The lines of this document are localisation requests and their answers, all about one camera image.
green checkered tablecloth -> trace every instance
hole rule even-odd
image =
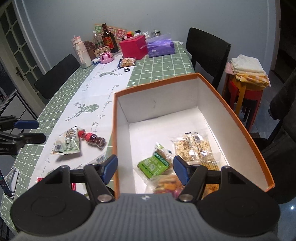
[[[136,61],[127,88],[168,79],[171,77],[194,73],[187,51],[180,43],[175,43],[176,54],[149,58],[148,55]],[[52,132],[55,124],[70,102],[80,85],[85,81],[94,66],[88,69],[78,68],[63,84],[59,91],[50,100],[38,117],[39,128],[31,130],[31,133],[44,133],[47,137]],[[44,144],[26,145],[22,148],[13,164],[20,170],[14,199],[7,198],[4,194],[1,200],[1,217],[8,227],[17,233],[10,218],[10,208],[15,199],[28,190],[28,185],[35,169],[38,158],[41,155]],[[112,136],[108,142],[106,156],[112,154]]]

white plate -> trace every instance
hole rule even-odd
[[[127,38],[126,36],[124,36],[123,38],[124,38],[125,40],[132,40],[132,39],[136,39],[136,38],[139,37],[139,36],[140,36],[140,34],[135,34],[134,37]]]

green snack package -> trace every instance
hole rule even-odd
[[[81,130],[75,126],[64,133],[54,143],[51,155],[66,155],[80,152],[78,131]]]
[[[137,167],[150,179],[165,172],[170,163],[155,151],[152,157],[140,161]]]

pink container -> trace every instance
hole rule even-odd
[[[103,52],[100,54],[100,61],[102,64],[109,63],[114,60],[113,54],[110,52]]]

open box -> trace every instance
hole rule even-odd
[[[115,94],[113,153],[118,156],[115,194],[144,193],[133,169],[152,155],[156,142],[173,149],[173,137],[206,130],[220,166],[230,165],[262,190],[274,187],[251,136],[220,94],[200,74],[140,85]]]

